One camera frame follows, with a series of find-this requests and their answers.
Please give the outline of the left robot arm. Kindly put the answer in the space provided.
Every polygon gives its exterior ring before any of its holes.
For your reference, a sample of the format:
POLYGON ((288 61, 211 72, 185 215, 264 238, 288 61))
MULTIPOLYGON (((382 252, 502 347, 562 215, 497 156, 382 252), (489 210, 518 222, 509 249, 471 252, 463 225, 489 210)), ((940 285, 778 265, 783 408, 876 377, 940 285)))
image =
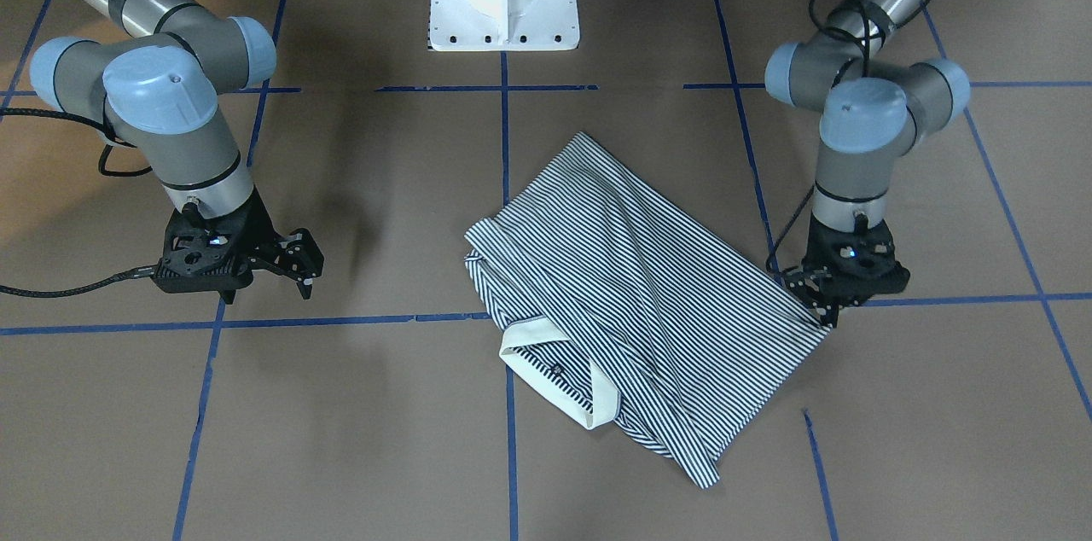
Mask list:
POLYGON ((790 292, 833 327, 839 311, 901 293, 886 207, 897 160, 966 109, 968 72, 935 58, 889 64, 878 55, 931 0, 842 0, 809 19, 808 42, 782 44, 767 63, 768 93, 820 114, 806 252, 783 271, 790 292))

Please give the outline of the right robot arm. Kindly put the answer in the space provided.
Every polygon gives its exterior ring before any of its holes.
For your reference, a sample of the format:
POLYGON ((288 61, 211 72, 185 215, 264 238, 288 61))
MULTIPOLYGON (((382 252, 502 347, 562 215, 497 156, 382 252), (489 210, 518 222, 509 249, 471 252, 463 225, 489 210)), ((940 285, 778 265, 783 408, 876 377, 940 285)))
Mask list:
POLYGON ((256 19, 221 19, 195 0, 85 0, 126 31, 100 44, 59 37, 31 61, 32 89, 46 118, 92 126, 112 148, 135 148, 174 211, 156 264, 58 291, 86 294, 149 279, 168 294, 235 292, 256 271, 285 277, 309 299, 324 257, 308 230, 280 235, 223 117, 219 97, 268 81, 276 45, 256 19))

